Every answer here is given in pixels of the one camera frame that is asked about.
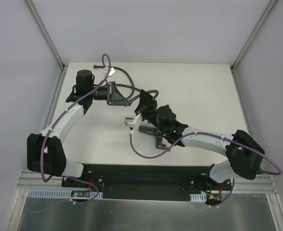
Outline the dark grey faucet valve fitting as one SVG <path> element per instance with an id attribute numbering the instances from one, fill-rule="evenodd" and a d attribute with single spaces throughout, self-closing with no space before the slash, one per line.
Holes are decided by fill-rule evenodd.
<path id="1" fill-rule="evenodd" d="M 163 144 L 163 134 L 157 129 L 148 126 L 139 126 L 139 132 L 153 136 L 155 138 L 155 147 L 160 150 L 167 150 L 168 146 Z"/>

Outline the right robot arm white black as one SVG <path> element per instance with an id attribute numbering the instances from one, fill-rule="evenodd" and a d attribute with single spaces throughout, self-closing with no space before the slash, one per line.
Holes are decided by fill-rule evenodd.
<path id="1" fill-rule="evenodd" d="M 155 98 L 141 90 L 135 114 L 152 124 L 171 146 L 196 147 L 225 156 L 219 164 L 210 165 L 204 184 L 215 190 L 227 179 L 241 177 L 254 180 L 259 173 L 264 150 L 243 130 L 233 134 L 199 130 L 176 119 L 169 105 L 157 106 Z"/>

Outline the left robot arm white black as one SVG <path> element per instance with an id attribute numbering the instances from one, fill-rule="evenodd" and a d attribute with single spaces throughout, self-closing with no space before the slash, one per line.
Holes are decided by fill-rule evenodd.
<path id="1" fill-rule="evenodd" d="M 107 86 L 95 86 L 90 70 L 77 72 L 76 84 L 67 97 L 63 112 L 41 133 L 27 138 L 27 168 L 30 171 L 56 177 L 73 177 L 78 187 L 85 187 L 89 175 L 81 163 L 67 160 L 62 142 L 72 127 L 86 114 L 94 100 L 106 101 L 109 106 L 130 106 L 111 81 Z"/>

